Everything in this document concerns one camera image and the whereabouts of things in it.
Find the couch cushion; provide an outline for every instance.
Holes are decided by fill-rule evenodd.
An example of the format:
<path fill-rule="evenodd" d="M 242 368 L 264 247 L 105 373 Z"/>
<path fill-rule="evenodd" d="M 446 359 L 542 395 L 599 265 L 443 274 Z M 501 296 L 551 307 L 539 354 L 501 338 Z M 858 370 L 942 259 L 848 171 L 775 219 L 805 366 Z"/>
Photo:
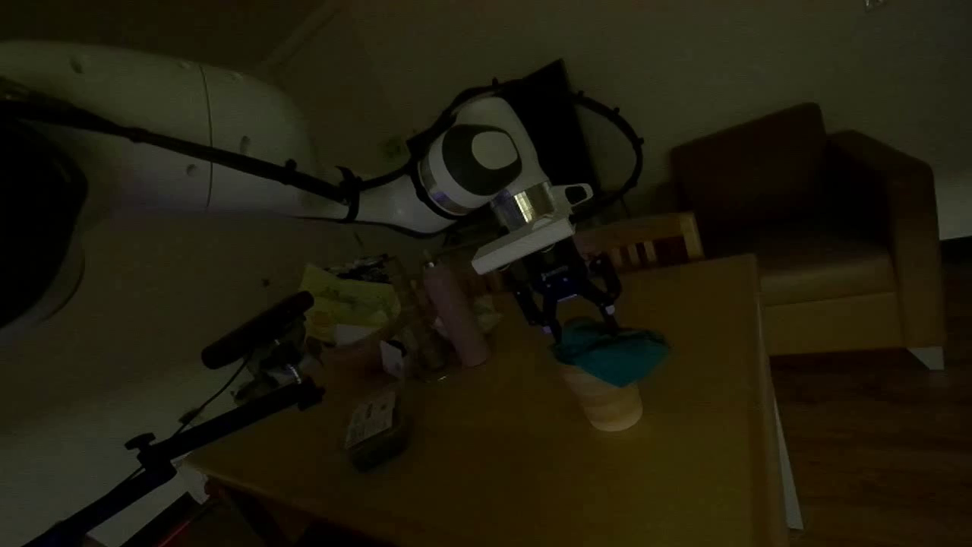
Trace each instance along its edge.
<path fill-rule="evenodd" d="M 760 228 L 814 207 L 826 164 L 816 104 L 670 149 L 674 182 L 701 234 Z"/>
<path fill-rule="evenodd" d="M 714 251 L 752 251 L 760 259 L 761 303 L 895 289 L 887 247 L 826 223 L 794 223 L 771 231 L 752 231 L 717 243 Z"/>

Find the chair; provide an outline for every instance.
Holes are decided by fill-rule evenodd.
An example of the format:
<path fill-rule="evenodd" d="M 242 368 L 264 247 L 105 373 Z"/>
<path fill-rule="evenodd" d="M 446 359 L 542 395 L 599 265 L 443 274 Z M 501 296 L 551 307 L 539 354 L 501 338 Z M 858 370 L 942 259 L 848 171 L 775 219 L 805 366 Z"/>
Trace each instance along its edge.
<path fill-rule="evenodd" d="M 691 213 L 655 213 L 599 226 L 592 231 L 579 231 L 574 243 L 579 255 L 606 251 L 617 271 L 701 259 L 701 236 Z"/>
<path fill-rule="evenodd" d="M 771 357 L 911 347 L 942 368 L 930 164 L 801 104 L 670 153 L 712 255 L 752 251 Z"/>

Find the wooden floor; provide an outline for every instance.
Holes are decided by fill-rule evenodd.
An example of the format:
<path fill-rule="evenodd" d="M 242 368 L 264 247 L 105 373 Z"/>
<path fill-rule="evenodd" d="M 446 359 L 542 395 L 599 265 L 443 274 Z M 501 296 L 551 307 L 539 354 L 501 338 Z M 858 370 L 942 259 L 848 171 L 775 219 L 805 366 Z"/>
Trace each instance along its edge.
<path fill-rule="evenodd" d="M 972 547 L 972 247 L 944 247 L 947 370 L 909 354 L 775 359 L 797 547 Z"/>

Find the brown armchair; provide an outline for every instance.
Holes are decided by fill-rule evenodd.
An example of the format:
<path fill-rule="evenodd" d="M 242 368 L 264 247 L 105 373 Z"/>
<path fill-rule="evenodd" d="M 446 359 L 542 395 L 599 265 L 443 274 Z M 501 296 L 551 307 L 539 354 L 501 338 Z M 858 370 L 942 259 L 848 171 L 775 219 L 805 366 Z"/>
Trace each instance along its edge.
<path fill-rule="evenodd" d="M 930 164 L 801 104 L 670 153 L 709 255 L 752 251 L 771 357 L 911 347 L 942 368 Z"/>

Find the wooden table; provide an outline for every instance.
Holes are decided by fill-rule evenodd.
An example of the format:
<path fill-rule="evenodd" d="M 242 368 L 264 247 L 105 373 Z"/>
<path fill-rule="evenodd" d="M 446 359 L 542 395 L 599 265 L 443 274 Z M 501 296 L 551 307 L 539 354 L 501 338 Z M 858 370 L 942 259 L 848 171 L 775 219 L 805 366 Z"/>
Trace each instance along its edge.
<path fill-rule="evenodd" d="M 194 465 L 235 488 L 394 544 L 786 544 L 755 265 L 622 277 L 619 322 L 667 338 L 644 422 L 585 427 L 509 302 L 484 368 L 405 392 L 405 456 L 361 474 L 339 443 L 375 380 L 322 370 L 324 401 L 226 437 Z"/>

